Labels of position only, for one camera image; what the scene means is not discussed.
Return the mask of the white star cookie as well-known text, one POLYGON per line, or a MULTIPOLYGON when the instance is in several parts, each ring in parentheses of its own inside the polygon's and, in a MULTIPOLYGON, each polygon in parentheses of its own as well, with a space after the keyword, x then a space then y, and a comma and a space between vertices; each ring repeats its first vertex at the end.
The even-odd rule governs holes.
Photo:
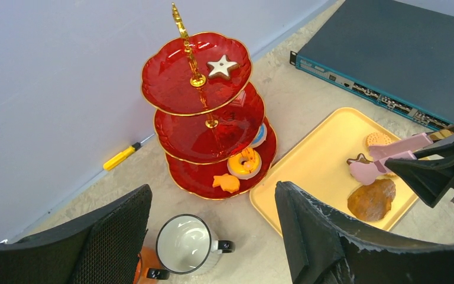
POLYGON ((222 78, 231 80, 231 71, 239 67, 239 63, 230 61, 226 54, 217 61, 207 62, 206 65, 209 68, 208 79, 222 78))

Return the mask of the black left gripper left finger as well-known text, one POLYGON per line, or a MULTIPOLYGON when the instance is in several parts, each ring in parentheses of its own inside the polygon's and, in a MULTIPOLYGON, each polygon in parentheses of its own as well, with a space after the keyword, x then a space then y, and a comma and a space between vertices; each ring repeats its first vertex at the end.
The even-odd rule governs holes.
POLYGON ((152 191, 117 200, 15 243, 0 243, 0 283, 132 283, 152 191))

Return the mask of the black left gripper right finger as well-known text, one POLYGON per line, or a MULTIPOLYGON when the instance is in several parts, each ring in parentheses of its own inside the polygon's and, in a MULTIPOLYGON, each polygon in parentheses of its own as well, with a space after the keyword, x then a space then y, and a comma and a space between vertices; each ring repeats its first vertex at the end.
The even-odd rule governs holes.
POLYGON ((454 283, 454 244, 380 230, 292 182, 275 202, 293 283, 454 283))

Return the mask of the orange fish shaped cookie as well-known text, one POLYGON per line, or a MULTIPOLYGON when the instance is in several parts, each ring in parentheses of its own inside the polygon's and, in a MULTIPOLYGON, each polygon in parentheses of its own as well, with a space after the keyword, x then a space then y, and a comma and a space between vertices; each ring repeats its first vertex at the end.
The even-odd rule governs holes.
POLYGON ((220 187, 225 192, 234 193, 239 191, 241 183, 236 176, 226 173, 214 176, 212 186, 220 187))

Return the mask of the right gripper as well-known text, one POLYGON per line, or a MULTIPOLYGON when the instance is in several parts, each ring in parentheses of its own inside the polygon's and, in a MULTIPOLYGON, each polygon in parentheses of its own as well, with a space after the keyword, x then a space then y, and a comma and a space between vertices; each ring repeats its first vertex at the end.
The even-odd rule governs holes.
POLYGON ((385 165, 433 208, 449 189, 454 189, 454 124, 426 134, 438 142, 415 152, 417 160, 388 159, 385 165))

